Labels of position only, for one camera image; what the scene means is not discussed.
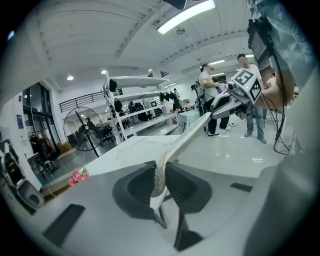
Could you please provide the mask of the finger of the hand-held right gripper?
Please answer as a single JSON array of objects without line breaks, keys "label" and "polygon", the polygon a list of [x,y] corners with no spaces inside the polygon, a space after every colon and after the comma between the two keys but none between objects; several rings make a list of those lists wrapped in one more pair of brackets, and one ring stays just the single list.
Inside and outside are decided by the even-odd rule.
[{"label": "finger of the hand-held right gripper", "polygon": [[211,118],[225,118],[229,117],[233,106],[232,96],[225,90],[223,93],[217,95],[209,107]]},{"label": "finger of the hand-held right gripper", "polygon": [[232,115],[241,102],[234,96],[216,97],[211,104],[211,118],[222,119]]}]

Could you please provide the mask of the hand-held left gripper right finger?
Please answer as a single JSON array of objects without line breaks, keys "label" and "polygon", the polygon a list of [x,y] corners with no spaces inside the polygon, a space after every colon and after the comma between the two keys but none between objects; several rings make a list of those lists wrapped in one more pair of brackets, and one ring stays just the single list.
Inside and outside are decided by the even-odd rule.
[{"label": "hand-held left gripper right finger", "polygon": [[167,163],[165,183],[178,207],[174,248],[181,252],[205,240],[237,211],[256,181]]}]

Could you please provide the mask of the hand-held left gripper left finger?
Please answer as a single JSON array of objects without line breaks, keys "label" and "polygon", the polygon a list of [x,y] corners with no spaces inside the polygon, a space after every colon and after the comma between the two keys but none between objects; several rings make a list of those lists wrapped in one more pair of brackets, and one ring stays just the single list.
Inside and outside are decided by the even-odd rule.
[{"label": "hand-held left gripper left finger", "polygon": [[77,256],[171,256],[150,207],[154,161],[95,175],[41,209],[42,234]]}]

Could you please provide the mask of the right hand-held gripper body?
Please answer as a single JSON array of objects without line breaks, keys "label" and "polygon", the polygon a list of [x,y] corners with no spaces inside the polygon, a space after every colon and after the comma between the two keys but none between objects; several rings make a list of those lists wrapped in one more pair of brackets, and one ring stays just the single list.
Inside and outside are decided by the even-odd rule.
[{"label": "right hand-held gripper body", "polygon": [[234,102],[234,114],[243,120],[251,115],[255,103],[261,95],[262,86],[255,74],[242,69],[231,78],[226,91]]}]

